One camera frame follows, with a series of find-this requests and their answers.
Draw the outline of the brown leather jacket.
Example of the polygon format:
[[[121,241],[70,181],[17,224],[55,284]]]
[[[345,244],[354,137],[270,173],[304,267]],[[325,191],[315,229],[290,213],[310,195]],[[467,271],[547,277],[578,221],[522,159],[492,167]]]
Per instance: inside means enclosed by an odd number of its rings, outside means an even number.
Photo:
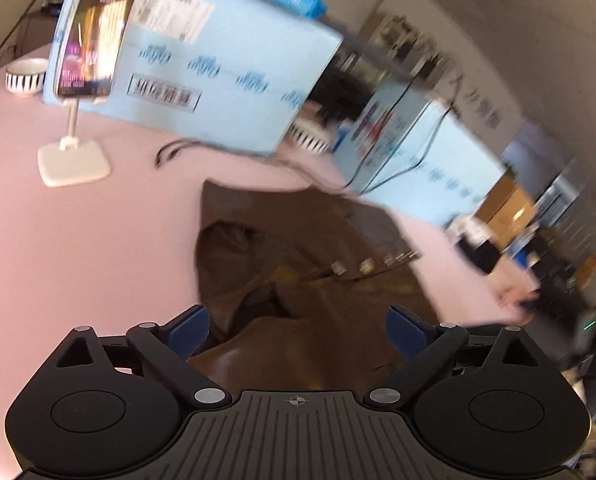
[[[415,252],[386,210],[317,188],[206,182],[195,247],[210,316],[191,366],[229,393],[364,393],[402,363],[385,320],[399,306],[438,321]]]

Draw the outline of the pink fluffy garment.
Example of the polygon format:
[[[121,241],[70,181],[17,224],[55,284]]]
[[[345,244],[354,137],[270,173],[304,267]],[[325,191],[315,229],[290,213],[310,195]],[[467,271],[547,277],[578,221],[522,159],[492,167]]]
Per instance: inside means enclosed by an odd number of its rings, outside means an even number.
[[[533,319],[532,305],[539,298],[537,289],[526,286],[502,286],[496,290],[498,306],[506,325],[525,326]]]

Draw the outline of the brown cardboard box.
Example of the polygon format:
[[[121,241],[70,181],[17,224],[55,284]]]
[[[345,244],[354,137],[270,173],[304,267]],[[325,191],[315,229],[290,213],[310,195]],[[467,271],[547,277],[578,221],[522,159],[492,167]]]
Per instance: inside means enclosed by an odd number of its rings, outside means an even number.
[[[488,226],[496,247],[504,249],[530,225],[535,215],[532,197],[514,177],[504,174],[487,194],[475,217]]]

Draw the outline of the white phone stand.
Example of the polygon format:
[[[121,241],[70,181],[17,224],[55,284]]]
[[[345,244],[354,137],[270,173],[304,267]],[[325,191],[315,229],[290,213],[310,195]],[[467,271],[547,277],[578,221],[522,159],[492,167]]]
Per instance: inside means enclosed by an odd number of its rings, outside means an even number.
[[[100,144],[77,136],[79,100],[63,102],[68,110],[67,133],[57,142],[38,149],[38,168],[48,188],[97,182],[112,174],[112,166]]]

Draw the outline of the black striped white bowl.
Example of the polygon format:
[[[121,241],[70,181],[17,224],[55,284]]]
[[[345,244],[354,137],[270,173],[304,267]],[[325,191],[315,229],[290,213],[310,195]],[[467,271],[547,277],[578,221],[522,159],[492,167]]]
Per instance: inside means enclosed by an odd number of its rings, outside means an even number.
[[[317,122],[295,118],[287,129],[289,142],[305,152],[324,155],[333,145],[332,135]]]

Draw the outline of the large light blue carton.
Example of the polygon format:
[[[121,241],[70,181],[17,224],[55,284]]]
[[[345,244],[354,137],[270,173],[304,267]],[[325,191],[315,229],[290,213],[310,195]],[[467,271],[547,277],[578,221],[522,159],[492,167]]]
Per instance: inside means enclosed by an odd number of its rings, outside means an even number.
[[[43,99],[55,84],[74,0],[64,0]],[[112,90],[82,110],[226,150],[272,153],[341,38],[263,0],[134,0]]]

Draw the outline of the smartphone with lit screen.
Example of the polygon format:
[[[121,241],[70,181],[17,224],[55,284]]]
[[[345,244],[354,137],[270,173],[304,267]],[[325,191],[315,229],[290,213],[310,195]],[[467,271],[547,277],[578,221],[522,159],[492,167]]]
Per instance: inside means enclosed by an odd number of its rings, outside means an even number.
[[[112,90],[134,0],[74,0],[57,63],[60,100],[106,98]]]

